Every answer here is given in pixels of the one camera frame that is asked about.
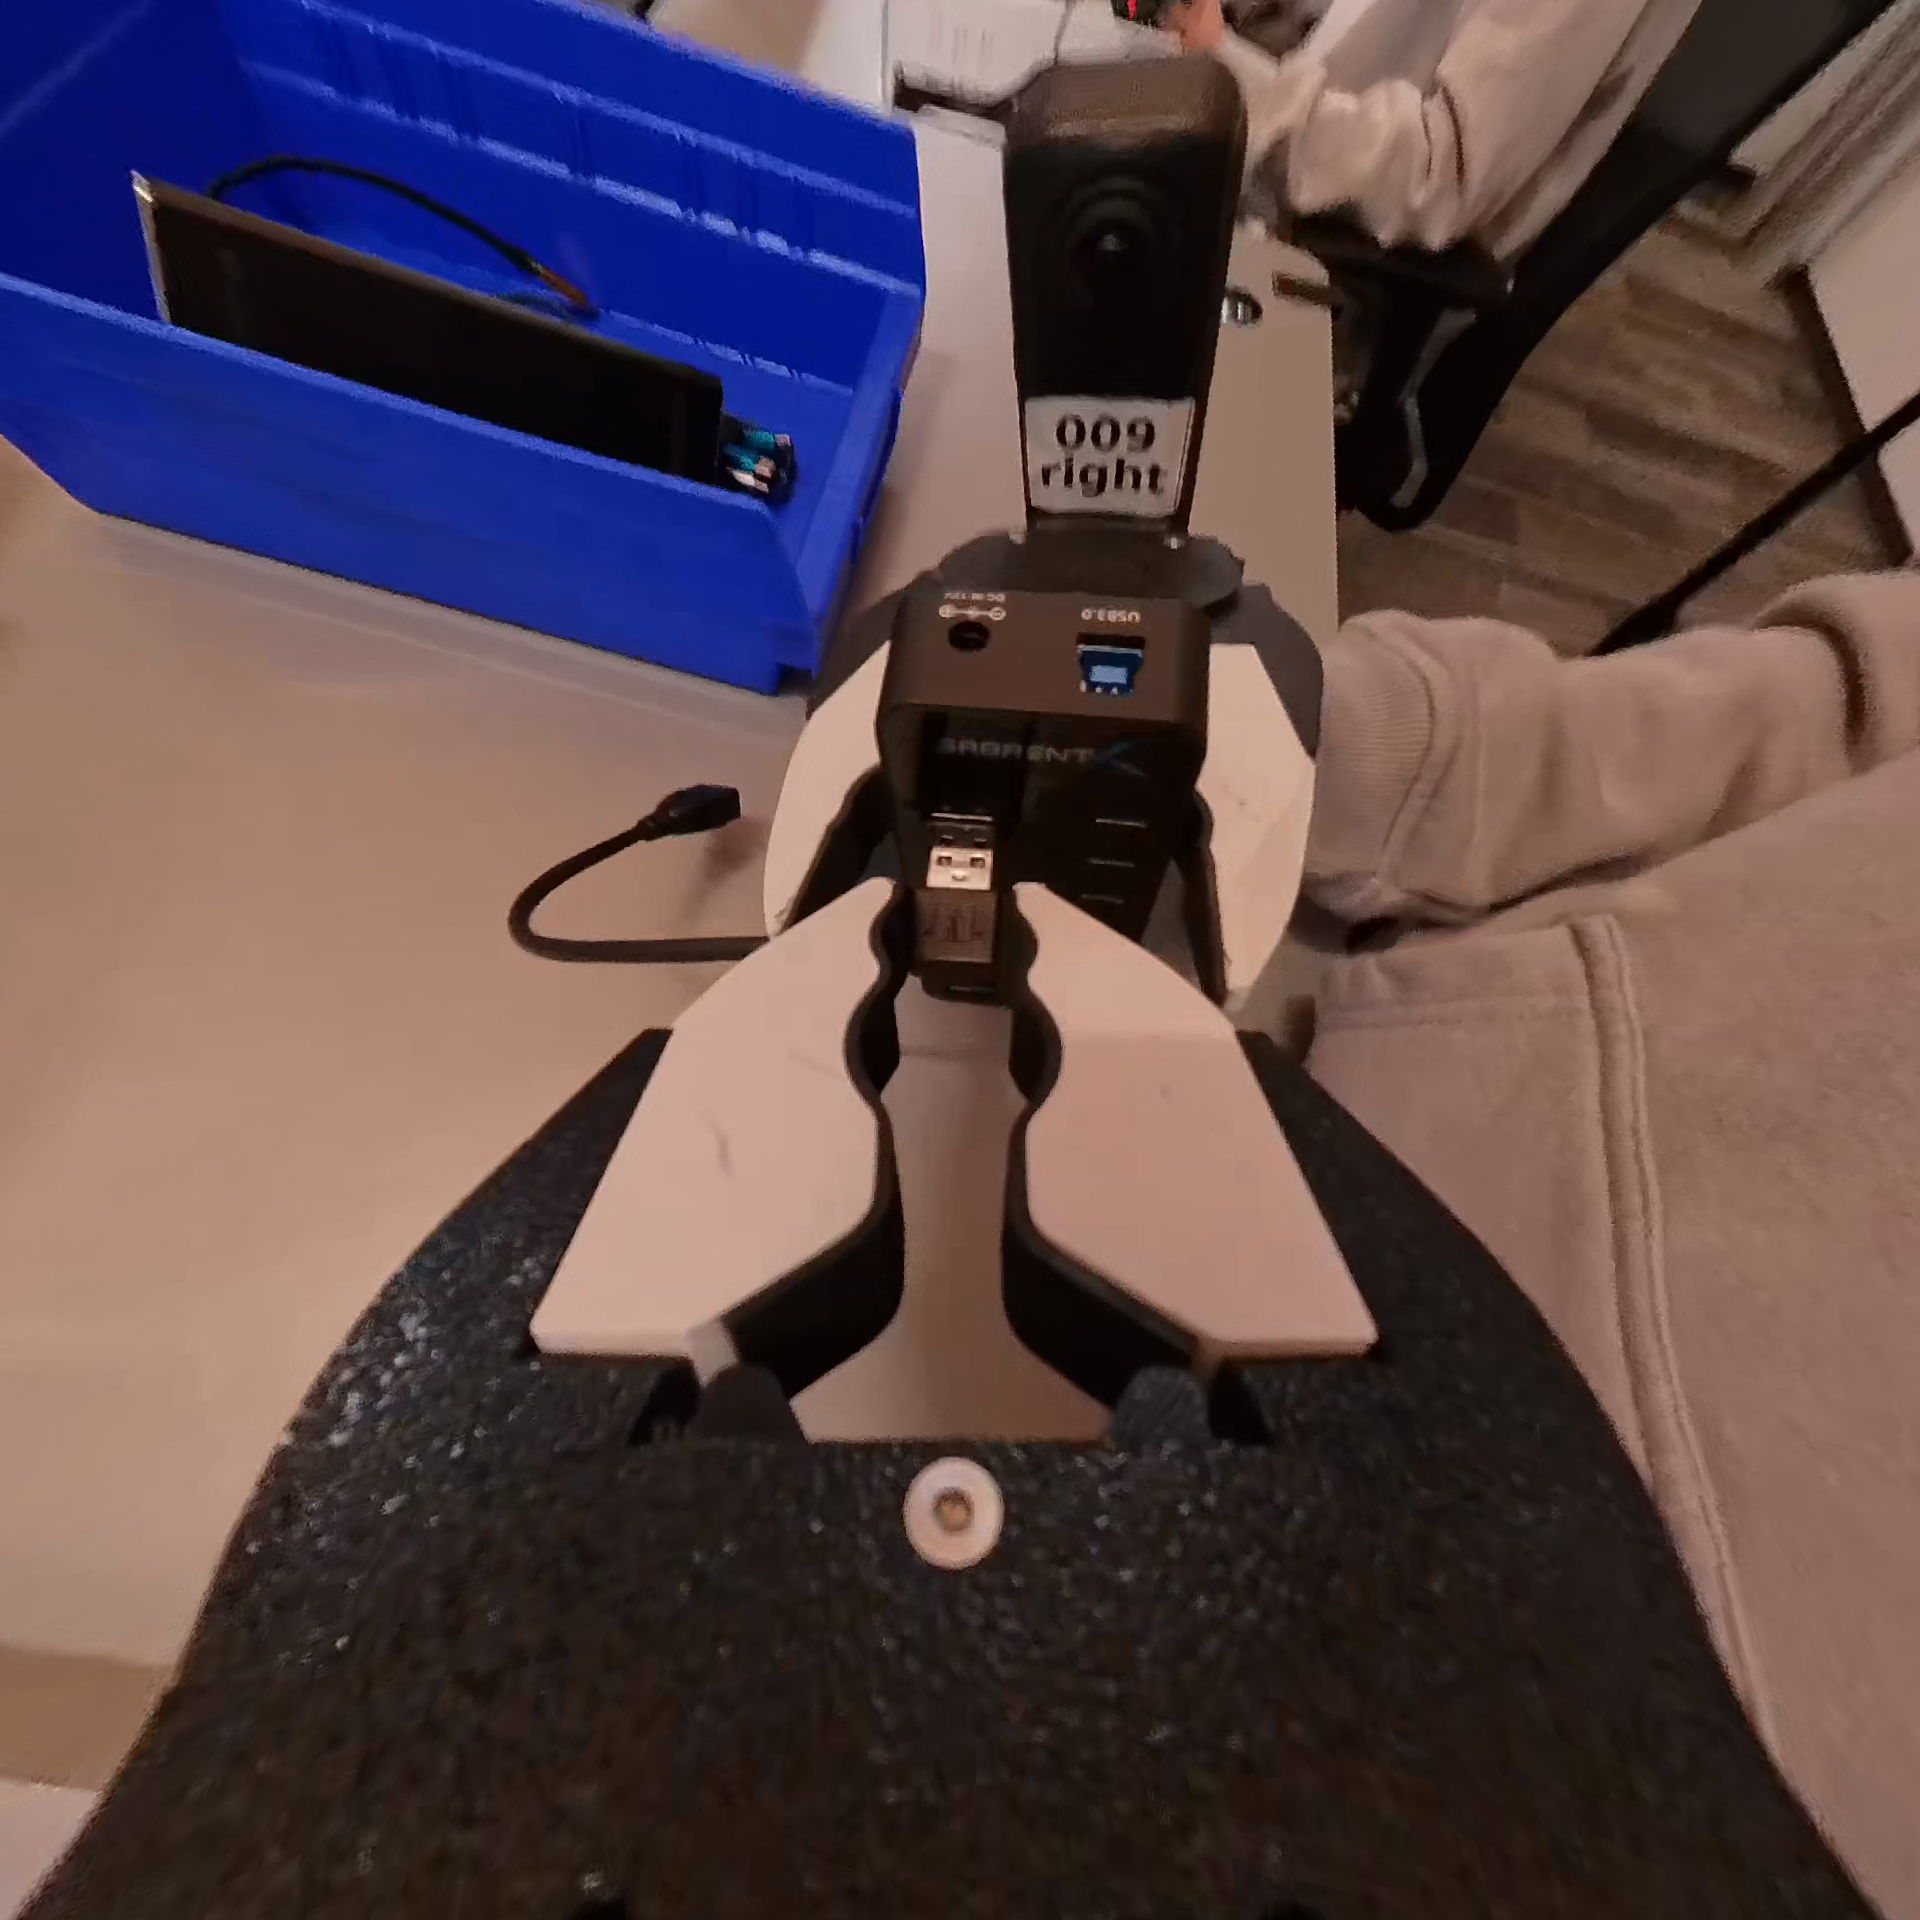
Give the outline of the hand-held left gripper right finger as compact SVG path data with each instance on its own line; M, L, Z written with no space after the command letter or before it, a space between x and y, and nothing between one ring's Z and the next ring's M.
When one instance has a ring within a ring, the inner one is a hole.
M1069 1382L1369 1353L1377 1320L1233 1021L1039 883L1010 933L1002 1301L1023 1345Z

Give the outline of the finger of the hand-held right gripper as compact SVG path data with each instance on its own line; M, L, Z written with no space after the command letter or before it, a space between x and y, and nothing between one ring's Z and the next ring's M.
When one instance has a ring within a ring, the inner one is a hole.
M1208 755L1146 945L1219 1010L1250 1010L1306 888L1315 759L1250 642L1211 649Z
M901 880L897 809L881 768L888 654L874 654L815 710L784 768L761 866L771 939L865 880Z

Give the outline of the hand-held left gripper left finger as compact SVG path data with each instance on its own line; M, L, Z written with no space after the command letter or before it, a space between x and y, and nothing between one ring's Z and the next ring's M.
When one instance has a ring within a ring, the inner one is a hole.
M906 947L903 890L865 880L687 1010L536 1310L542 1355L811 1389L890 1329Z

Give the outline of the black usb hub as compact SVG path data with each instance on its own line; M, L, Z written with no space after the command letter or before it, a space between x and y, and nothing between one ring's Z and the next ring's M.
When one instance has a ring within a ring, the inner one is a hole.
M1005 997L1025 883L1146 935L1208 755L1209 654L1208 616L1179 599L901 599L878 746L933 997Z

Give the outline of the person's right forearm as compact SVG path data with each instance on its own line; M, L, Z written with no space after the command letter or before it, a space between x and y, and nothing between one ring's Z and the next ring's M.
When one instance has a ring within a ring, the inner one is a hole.
M1913 568L1610 657L1490 618L1358 616L1326 658L1304 894L1354 929L1474 925L1706 849L1917 739Z

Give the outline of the black office chair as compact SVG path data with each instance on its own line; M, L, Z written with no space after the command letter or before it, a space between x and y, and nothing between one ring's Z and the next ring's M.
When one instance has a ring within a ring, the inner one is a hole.
M1458 243L1383 247L1331 214L1289 243L1329 270L1335 509L1389 533L1430 522L1547 335L1649 230L1721 174L1888 3L1709 3L1573 200L1509 263Z

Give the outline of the blue plastic bin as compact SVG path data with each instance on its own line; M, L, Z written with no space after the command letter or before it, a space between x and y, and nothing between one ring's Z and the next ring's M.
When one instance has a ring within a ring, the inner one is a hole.
M787 434L771 509L213 343L136 178L450 203ZM710 682L824 657L922 342L906 121L597 6L5 6L5 445L82 506Z

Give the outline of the black slanted bar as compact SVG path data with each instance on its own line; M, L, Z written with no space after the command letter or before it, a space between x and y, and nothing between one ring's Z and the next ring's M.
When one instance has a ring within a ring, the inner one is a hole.
M1635 608L1607 631L1591 657L1616 657L1642 645L1665 640L1677 634L1680 616L1741 563L1758 553L1789 526L1803 520L1822 499L1837 491L1843 482L1875 464L1885 448L1897 442L1909 429L1918 423L1918 392L1893 408L1881 421L1857 432L1845 442L1822 466L1793 486L1784 496L1765 509L1757 520L1726 538L1704 563L1695 565L1679 584Z

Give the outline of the black flat panel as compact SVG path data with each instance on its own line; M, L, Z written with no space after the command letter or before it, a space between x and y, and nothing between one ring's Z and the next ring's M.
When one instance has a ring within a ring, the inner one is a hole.
M171 183L134 176L134 194L175 328L618 464L737 481L717 376Z

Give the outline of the white cabinet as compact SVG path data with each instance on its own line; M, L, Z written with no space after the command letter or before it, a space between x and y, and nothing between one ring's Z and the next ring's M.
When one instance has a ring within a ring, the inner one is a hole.
M1866 203L1817 254L1810 290L1863 426L1918 392L1918 183Z

